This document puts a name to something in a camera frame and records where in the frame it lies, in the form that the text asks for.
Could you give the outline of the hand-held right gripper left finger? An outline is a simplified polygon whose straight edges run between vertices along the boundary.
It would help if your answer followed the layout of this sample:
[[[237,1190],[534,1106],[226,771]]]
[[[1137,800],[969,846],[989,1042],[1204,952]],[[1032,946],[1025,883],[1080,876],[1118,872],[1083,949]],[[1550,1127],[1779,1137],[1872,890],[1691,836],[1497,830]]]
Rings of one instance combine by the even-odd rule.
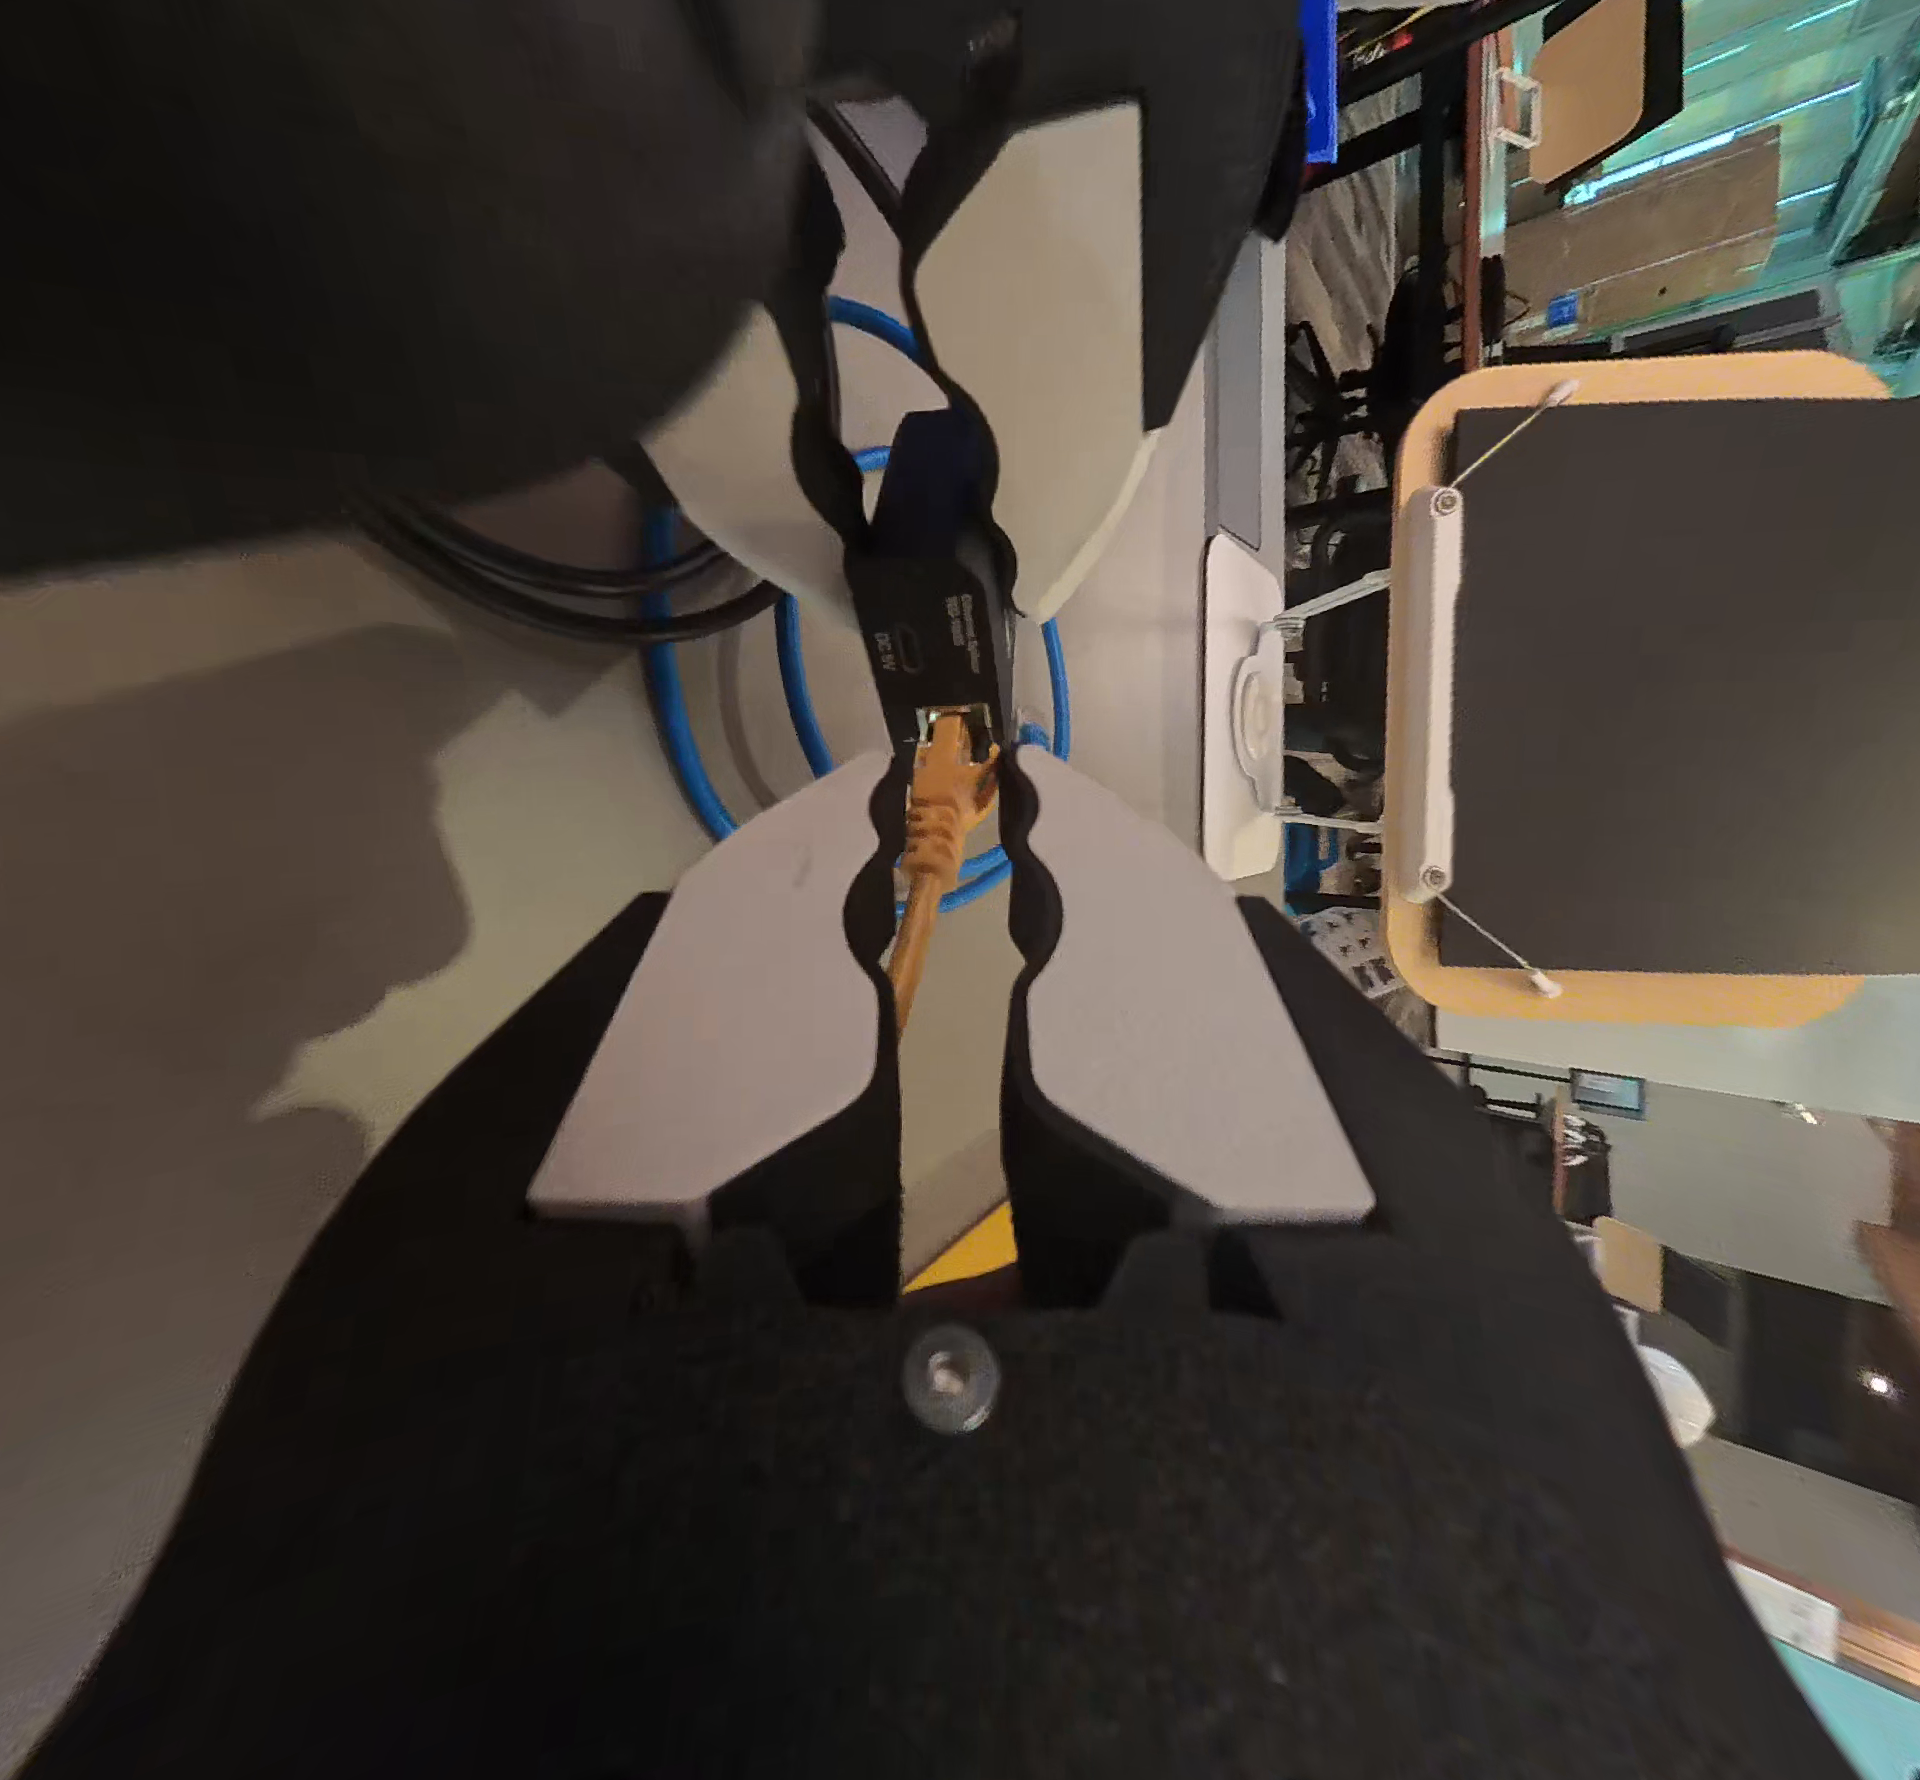
[[[528,1187],[534,1214],[770,1235],[816,1304],[903,1280],[899,1024],[883,958],[905,771],[870,750],[670,894]]]

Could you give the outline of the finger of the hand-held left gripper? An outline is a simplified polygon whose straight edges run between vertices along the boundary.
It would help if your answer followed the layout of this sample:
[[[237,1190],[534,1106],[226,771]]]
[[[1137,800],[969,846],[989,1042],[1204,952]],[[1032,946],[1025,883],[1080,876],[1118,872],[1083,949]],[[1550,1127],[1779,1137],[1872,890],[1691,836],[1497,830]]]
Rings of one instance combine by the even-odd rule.
[[[1142,421],[1141,114],[1013,134],[916,272],[934,354],[986,421],[1011,599],[1060,614],[1159,444]]]
[[[830,297],[874,207],[856,168],[811,161],[771,297],[748,305],[703,385],[640,439],[689,524],[802,604],[851,601],[847,556],[866,536]]]

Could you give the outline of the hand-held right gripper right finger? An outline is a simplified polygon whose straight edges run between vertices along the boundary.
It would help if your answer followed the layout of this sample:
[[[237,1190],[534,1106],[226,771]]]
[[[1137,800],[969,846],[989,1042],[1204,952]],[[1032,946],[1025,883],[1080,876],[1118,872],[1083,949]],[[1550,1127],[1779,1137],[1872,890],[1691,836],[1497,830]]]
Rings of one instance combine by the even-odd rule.
[[[1055,756],[1001,771],[1020,953],[1000,1161],[1023,1298],[1091,1308],[1139,1241],[1344,1233],[1377,1192],[1229,884]]]

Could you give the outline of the black ethernet adapter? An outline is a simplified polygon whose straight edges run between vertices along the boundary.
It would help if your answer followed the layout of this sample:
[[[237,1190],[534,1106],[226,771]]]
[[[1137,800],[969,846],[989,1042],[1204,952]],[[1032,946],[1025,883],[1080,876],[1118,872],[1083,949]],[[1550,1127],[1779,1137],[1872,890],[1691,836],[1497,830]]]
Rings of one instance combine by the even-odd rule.
[[[864,537],[846,559],[856,624],[897,757],[956,715],[973,759],[1009,750],[1015,556],[994,516],[997,453],[973,413],[910,413]]]

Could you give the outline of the printed paper sheet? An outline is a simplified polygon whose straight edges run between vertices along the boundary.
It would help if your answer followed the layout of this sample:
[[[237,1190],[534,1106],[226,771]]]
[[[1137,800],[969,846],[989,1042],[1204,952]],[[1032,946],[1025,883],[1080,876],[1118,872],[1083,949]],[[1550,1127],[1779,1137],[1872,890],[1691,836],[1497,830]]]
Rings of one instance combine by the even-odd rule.
[[[1297,916],[1295,926],[1360,997],[1380,1003],[1405,993],[1405,981],[1386,949],[1379,910],[1334,905]]]

